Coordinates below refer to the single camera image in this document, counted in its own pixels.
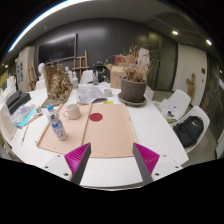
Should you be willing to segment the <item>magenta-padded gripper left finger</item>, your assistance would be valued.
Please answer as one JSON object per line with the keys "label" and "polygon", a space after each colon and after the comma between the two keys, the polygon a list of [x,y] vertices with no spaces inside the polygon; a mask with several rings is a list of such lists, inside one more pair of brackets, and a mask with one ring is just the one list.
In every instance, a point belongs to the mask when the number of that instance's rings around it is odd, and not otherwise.
{"label": "magenta-padded gripper left finger", "polygon": [[65,155],[57,154],[43,166],[43,169],[79,185],[90,154],[91,144],[87,143]]}

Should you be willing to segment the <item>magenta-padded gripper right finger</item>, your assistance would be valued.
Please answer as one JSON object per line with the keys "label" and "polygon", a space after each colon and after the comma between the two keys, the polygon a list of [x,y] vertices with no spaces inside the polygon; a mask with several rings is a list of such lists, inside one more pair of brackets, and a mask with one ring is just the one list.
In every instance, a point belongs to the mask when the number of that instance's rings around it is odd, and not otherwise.
{"label": "magenta-padded gripper right finger", "polygon": [[134,143],[132,152],[138,165],[143,185],[150,184],[182,169],[182,166],[168,155],[159,155],[140,144]]}

